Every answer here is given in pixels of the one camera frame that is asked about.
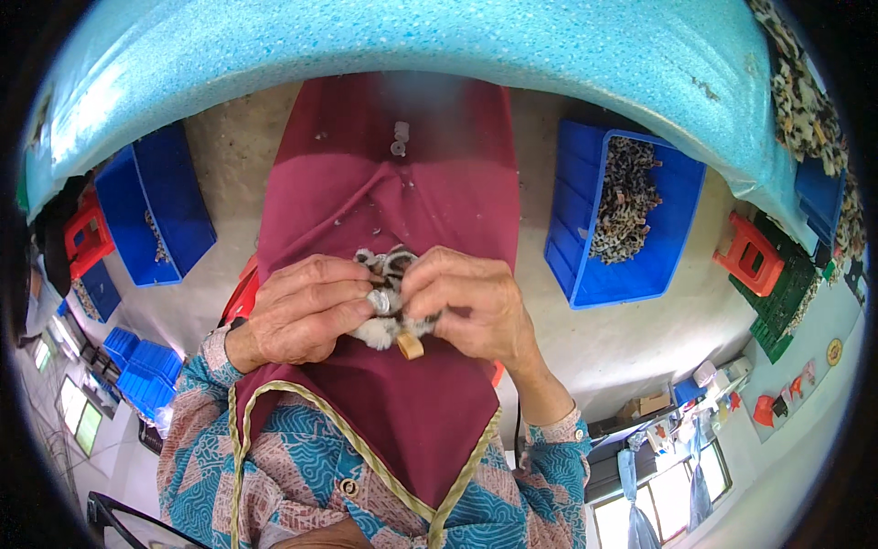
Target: concrete floor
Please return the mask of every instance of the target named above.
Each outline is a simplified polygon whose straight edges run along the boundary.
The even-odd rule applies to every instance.
[[[298,91],[295,83],[277,86],[185,121],[218,241],[180,285],[135,288],[118,254],[108,256],[107,269],[123,300],[106,325],[76,310],[92,338],[102,341],[112,326],[122,325],[181,354],[197,350],[216,327],[238,273],[255,251],[266,179]],[[572,311],[543,260],[558,119],[638,128],[599,107],[528,90],[512,91],[512,113],[522,181],[515,278],[547,363],[587,421],[612,416],[629,398],[648,394],[705,358],[719,363],[742,349],[755,313],[728,282],[728,273],[710,260],[736,205],[719,174],[708,170],[686,249],[665,296]],[[509,442],[516,395],[508,377],[498,393],[507,411],[500,428]]]

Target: chair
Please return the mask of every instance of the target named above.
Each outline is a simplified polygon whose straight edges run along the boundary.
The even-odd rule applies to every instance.
[[[92,221],[97,229],[91,227]],[[81,278],[102,257],[116,249],[94,191],[83,194],[83,204],[64,224],[64,248],[70,261],[71,278]]]
[[[729,253],[723,256],[715,251],[713,260],[753,293],[767,297],[783,271],[784,262],[772,243],[748,219],[732,212],[729,221],[736,231]]]

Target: curtain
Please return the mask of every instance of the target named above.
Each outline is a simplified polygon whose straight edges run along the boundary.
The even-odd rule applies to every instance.
[[[628,522],[628,549],[660,549],[659,537],[642,510],[634,504],[637,499],[637,472],[634,468],[634,452],[625,449],[619,452],[619,478],[622,492],[631,502]]]
[[[689,445],[694,469],[692,470],[692,484],[689,486],[689,525],[686,528],[686,531],[690,532],[713,513],[713,503],[710,501],[708,483],[704,480],[701,464],[704,439],[701,420],[696,417],[693,420],[693,424],[695,426],[695,434],[692,436],[692,440],[689,441]]]

